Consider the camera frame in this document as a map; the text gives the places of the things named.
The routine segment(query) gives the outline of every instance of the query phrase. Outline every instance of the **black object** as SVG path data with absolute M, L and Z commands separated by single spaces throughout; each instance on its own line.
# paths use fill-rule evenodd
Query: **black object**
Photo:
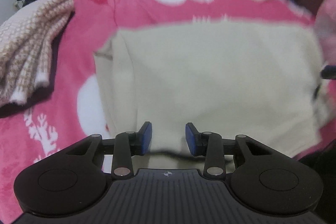
M 72 12 L 67 24 L 63 27 L 61 32 L 53 39 L 51 44 L 52 50 L 52 60 L 51 60 L 51 68 L 50 68 L 50 76 L 49 76 L 49 86 L 40 87 L 28 98 L 27 103 L 25 105 L 18 105 L 15 103 L 9 103 L 0 107 L 0 118 L 5 118 L 19 112 L 23 112 L 28 108 L 33 107 L 34 105 L 41 103 L 50 98 L 54 91 L 55 86 L 55 77 L 56 77 L 56 68 L 57 68 L 57 58 L 58 58 L 58 46 L 62 39 L 63 33 L 70 22 L 71 18 L 75 13 Z
M 91 135 L 26 168 L 14 182 L 24 214 L 15 224 L 323 224 L 312 211 L 323 191 L 318 174 L 245 135 L 222 139 L 188 123 L 199 170 L 140 169 L 131 157 L 147 153 L 152 124 L 115 139 Z M 111 174 L 101 171 L 113 154 Z M 224 155 L 236 170 L 226 174 Z
M 325 149 L 299 160 L 314 169 L 322 178 L 324 191 L 315 212 L 329 224 L 336 223 L 336 140 Z
M 205 161 L 205 157 L 194 157 L 192 155 L 187 155 L 184 153 L 177 153 L 175 151 L 168 150 L 168 149 L 150 150 L 148 151 L 147 155 L 167 156 L 172 159 L 185 160 L 185 161 L 191 161 L 191 162 L 204 162 Z
M 321 78 L 336 80 L 336 66 L 325 66 L 324 69 L 321 71 Z

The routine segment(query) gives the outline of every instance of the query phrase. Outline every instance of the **cream fabric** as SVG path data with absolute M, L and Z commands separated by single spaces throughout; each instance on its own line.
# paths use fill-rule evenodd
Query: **cream fabric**
M 49 85 L 51 42 L 73 9 L 73 0 L 37 0 L 0 26 L 0 106 Z
M 151 149 L 187 152 L 184 127 L 250 137 L 294 156 L 319 142 L 312 96 L 320 48 L 310 29 L 221 21 L 121 30 L 95 54 L 110 133 L 153 125 Z M 137 167 L 176 168 L 147 157 Z

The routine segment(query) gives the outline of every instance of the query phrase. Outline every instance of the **bed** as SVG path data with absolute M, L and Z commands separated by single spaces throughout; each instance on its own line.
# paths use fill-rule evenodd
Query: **bed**
M 258 19 L 310 26 L 313 17 L 289 0 L 75 0 L 76 13 L 58 52 L 55 91 L 50 100 L 0 120 L 0 220 L 11 223 L 21 209 L 13 192 L 15 177 L 27 166 L 88 135 L 110 138 L 100 100 L 93 52 L 120 27 L 138 28 L 210 19 Z M 329 84 L 336 96 L 336 85 Z M 336 123 L 320 129 L 327 145 Z M 103 169 L 110 169 L 106 157 Z

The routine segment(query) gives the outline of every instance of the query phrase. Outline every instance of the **pink floral bedspread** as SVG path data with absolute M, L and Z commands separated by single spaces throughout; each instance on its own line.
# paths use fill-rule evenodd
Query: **pink floral bedspread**
M 118 27 L 225 17 L 313 22 L 286 0 L 75 0 L 75 7 L 76 14 L 60 44 L 51 99 L 0 120 L 0 220 L 4 224 L 22 213 L 13 192 L 20 171 L 93 133 L 109 137 L 92 53 Z M 336 94 L 336 85 L 330 88 Z M 335 132 L 335 123 L 321 132 L 326 144 Z

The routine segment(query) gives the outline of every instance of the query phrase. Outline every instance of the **red leaf pattern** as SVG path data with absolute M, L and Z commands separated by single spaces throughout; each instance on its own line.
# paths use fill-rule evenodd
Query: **red leaf pattern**
M 107 0 L 92 0 L 92 1 L 99 5 L 108 4 Z

